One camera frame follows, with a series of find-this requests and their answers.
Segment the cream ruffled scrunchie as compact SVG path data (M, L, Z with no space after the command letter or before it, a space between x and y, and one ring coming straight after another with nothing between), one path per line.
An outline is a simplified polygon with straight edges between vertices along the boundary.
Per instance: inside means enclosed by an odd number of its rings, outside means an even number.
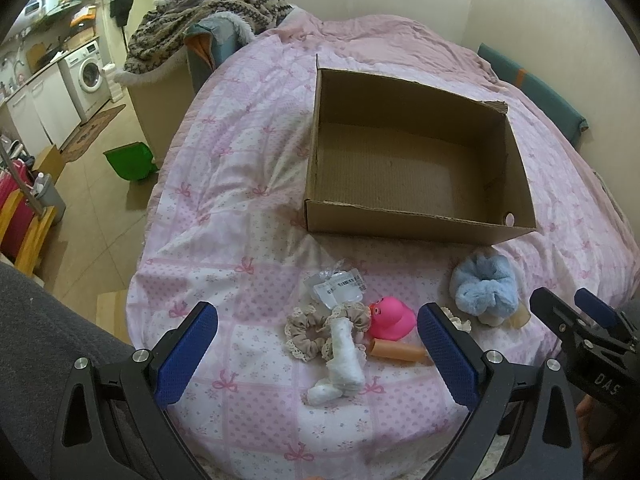
M440 310L442 310L442 313L446 315L446 318L448 318L449 322L459 332L463 332L467 334L472 332L472 323L470 320L462 320L462 318L459 318L457 315L454 314L454 312L452 312L447 307L441 307Z

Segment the translucent beige small item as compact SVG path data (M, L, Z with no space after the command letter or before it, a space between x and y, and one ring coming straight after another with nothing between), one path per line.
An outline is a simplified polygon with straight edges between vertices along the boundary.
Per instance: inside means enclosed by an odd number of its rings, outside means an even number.
M526 305L520 302L516 311L508 318L500 318L500 316L484 312L478 317L478 322L490 327L506 327L519 330L525 326L532 315Z

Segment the peach rubber tube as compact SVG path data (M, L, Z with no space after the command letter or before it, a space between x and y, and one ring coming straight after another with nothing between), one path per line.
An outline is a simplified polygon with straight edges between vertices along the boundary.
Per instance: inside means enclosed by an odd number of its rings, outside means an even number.
M432 365L433 361L424 347L404 344L399 341L372 339L369 346L370 356L378 359L394 360L407 363Z

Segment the light blue fluffy scrunchie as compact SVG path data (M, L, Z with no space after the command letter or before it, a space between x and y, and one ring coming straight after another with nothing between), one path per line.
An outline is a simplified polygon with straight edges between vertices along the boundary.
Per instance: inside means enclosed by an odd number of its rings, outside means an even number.
M449 293L459 311L508 318L518 308L518 282L509 260L499 254L470 255L452 271Z

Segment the pink rubber duck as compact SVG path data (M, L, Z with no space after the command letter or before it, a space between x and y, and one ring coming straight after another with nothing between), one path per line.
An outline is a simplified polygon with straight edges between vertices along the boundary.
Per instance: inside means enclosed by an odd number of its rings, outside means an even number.
M416 314L395 297L383 297L370 304L371 323L368 334L375 339L398 341L416 327Z

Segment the white sock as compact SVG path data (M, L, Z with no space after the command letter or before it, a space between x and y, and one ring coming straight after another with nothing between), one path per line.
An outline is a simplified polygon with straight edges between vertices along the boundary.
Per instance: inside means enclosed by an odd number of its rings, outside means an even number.
M310 406L326 405L343 396L356 396L364 387L364 356L352 338L352 321L334 318L330 322L333 356L326 362L328 376L306 392Z

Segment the clear plastic packet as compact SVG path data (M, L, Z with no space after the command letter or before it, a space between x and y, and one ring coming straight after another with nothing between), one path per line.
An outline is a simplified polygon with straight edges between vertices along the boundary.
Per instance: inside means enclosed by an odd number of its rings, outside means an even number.
M309 296L329 310L340 304L360 302L367 290L359 270L345 260L311 275L304 285Z

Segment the beige lace scrunchie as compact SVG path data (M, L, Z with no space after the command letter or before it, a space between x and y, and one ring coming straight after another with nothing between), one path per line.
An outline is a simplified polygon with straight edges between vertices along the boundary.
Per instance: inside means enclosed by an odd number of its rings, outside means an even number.
M296 308L284 324L285 348L295 359L310 362L315 358L328 362L333 358L330 323L336 318L348 318L352 322L352 336L356 349L366 353L364 335L371 326L370 308L362 302L339 304L329 313L308 304Z

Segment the pink patterned quilt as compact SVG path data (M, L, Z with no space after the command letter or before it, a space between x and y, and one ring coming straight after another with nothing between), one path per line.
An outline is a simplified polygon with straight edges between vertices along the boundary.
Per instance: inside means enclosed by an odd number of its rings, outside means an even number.
M524 94L474 52L391 15L324 22L294 10L228 58L195 97L152 192L145 245L129 286L127 322L151 347L199 301L218 333L169 413L214 479L393 479L414 474L464 417L431 366L372 361L356 396L311 408L303 396L326 369L294 359L286 316L304 281L344 262L370 292L419 307L446 304L468 248L417 240L311 235L303 194L316 67L419 81L502 101L537 217L509 240L518 290L578 288L620 306L639 284L639 248L599 179Z

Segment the yellow wooden chair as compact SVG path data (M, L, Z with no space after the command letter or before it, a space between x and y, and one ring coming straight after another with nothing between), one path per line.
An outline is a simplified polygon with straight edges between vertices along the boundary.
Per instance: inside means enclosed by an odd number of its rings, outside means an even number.
M17 188L12 191L1 209L1 239L6 237L11 220L23 201L24 194ZM51 229L55 216L54 207L44 207L41 214L34 214L14 260L14 268L28 278L35 276L34 270L40 258L41 248Z

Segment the open brown cardboard box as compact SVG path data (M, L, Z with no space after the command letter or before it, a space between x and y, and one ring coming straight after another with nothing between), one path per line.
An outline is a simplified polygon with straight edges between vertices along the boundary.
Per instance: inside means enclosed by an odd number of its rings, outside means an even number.
M491 246L537 227L501 101L318 67L308 232Z

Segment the teal cushion with orange stripe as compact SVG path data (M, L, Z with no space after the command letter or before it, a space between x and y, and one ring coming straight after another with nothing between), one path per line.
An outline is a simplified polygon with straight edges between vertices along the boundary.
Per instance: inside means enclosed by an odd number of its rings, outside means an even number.
M496 49L480 44L477 54L491 65L499 79L520 89L533 101L576 148L582 134L589 129L589 122L582 113L543 80Z

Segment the brown door mat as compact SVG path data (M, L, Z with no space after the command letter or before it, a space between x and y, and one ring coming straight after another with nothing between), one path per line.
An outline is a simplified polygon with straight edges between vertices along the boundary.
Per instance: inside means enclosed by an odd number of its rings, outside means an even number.
M68 164L81 158L100 133L125 107L126 105L122 104L111 107L108 110L100 110L88 122L78 126L65 141L60 151L63 162Z

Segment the white washing machine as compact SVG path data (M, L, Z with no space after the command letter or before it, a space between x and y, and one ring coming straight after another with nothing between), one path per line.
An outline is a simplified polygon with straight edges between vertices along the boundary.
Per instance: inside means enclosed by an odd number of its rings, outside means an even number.
M110 99L99 43L92 40L67 53L58 61L58 68L80 122L85 124Z

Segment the black hanging bag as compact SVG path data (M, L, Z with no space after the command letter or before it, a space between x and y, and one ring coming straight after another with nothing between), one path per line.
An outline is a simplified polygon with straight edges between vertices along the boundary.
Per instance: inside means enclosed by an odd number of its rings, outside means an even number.
M134 0L110 0L110 17L117 27L125 27L128 24L133 5Z

